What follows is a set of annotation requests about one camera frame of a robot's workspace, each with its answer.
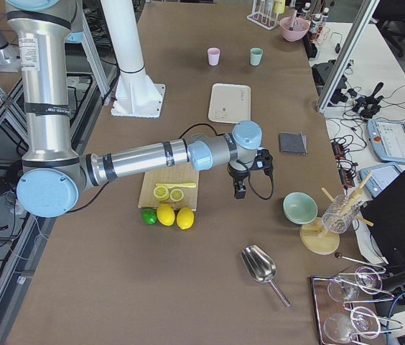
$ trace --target lime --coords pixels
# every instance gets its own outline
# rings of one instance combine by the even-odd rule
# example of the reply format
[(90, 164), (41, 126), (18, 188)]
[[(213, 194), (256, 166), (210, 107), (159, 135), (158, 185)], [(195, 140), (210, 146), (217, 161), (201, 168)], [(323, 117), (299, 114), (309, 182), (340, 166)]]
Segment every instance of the lime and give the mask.
[(153, 190), (153, 195), (158, 201), (167, 200), (169, 198), (169, 189), (160, 185)]
[(147, 224), (150, 224), (150, 225), (155, 224), (158, 219), (157, 212), (150, 208), (145, 208), (144, 210), (142, 210), (142, 219)]
[(181, 201), (183, 199), (183, 190), (177, 189), (177, 188), (171, 190), (170, 198), (175, 203), (178, 202), (178, 201)]
[(195, 214), (189, 207), (184, 207), (180, 209), (177, 214), (177, 225), (181, 230), (187, 230), (192, 227), (195, 222)]
[(174, 210), (166, 203), (159, 205), (157, 209), (157, 216), (162, 225), (171, 226), (175, 221)]

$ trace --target white tray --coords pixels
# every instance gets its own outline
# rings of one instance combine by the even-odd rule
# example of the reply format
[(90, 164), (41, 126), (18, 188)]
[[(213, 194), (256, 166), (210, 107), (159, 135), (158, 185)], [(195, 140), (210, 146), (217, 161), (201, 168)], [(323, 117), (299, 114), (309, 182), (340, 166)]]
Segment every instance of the white tray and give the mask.
[(251, 88), (247, 85), (221, 84), (212, 86), (209, 120), (237, 124), (251, 119)]

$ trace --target brown table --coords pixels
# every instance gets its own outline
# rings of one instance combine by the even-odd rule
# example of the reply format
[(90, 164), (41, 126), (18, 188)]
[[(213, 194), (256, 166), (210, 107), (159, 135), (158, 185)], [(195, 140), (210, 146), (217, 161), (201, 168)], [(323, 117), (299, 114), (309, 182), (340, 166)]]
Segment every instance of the brown table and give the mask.
[[(118, 118), (106, 107), (87, 152), (105, 154), (176, 139), (207, 122), (214, 83), (249, 85), (252, 119), (274, 156), (276, 192), (262, 201), (251, 191), (235, 200), (226, 167), (200, 173), (196, 223), (148, 226), (137, 201), (143, 175), (108, 186), (89, 208), (59, 217), (7, 344), (316, 344), (310, 275), (330, 276), (348, 265), (305, 249), (299, 226), (282, 211), (287, 193), (303, 191), (328, 206), (320, 191), (341, 193), (324, 119), (301, 42), (283, 41), (246, 19), (250, 8), (218, 4), (147, 4), (139, 32), (147, 73), (167, 92), (159, 119)], [(220, 65), (206, 50), (222, 51)], [(262, 47), (260, 66), (248, 63)], [(233, 126), (214, 124), (219, 132)], [(204, 127), (193, 132), (206, 132)], [(279, 132), (307, 135), (308, 154), (279, 153)], [(253, 177), (267, 195), (262, 172)], [(92, 197), (86, 193), (80, 204)], [(240, 251), (257, 244), (276, 261), (285, 309), (255, 282)], [(359, 256), (354, 233), (339, 250)]]

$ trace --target metal scoop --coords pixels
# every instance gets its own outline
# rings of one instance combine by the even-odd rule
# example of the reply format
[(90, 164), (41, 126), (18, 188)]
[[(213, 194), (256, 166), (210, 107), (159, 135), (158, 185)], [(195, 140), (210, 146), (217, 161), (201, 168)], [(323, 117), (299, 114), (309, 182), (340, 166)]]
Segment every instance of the metal scoop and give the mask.
[(246, 247), (241, 252), (241, 256), (252, 278), (257, 282), (269, 283), (277, 297), (288, 308), (290, 302), (273, 281), (276, 275), (276, 264), (273, 259), (256, 245)]

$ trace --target green bowl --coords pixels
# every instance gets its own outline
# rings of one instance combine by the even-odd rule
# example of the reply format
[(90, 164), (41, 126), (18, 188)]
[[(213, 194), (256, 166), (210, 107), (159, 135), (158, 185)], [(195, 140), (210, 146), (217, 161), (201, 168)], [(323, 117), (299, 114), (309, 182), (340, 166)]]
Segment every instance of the green bowl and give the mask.
[(317, 216), (316, 202), (304, 193), (290, 193), (284, 199), (283, 207), (287, 219), (295, 224), (311, 223)]

